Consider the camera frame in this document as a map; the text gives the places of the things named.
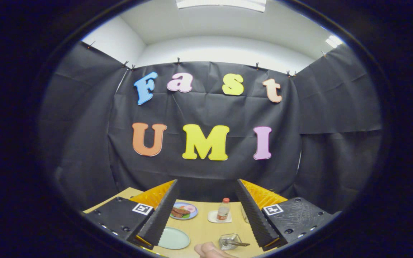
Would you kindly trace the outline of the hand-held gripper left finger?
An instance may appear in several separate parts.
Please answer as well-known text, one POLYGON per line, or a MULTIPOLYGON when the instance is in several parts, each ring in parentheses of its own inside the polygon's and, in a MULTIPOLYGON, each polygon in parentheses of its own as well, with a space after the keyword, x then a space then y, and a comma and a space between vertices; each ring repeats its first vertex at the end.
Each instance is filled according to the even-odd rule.
POLYGON ((85 213, 85 218, 124 241, 152 250, 178 195, 178 181, 171 180, 131 198, 117 196, 85 213))

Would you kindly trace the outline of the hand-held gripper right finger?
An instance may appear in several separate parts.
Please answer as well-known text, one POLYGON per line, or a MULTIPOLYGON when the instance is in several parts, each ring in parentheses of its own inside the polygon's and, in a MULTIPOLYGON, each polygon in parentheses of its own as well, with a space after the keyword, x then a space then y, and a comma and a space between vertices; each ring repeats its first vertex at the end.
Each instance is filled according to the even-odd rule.
POLYGON ((302 197, 287 199, 243 179, 235 192, 264 251, 307 238, 336 218, 302 197))

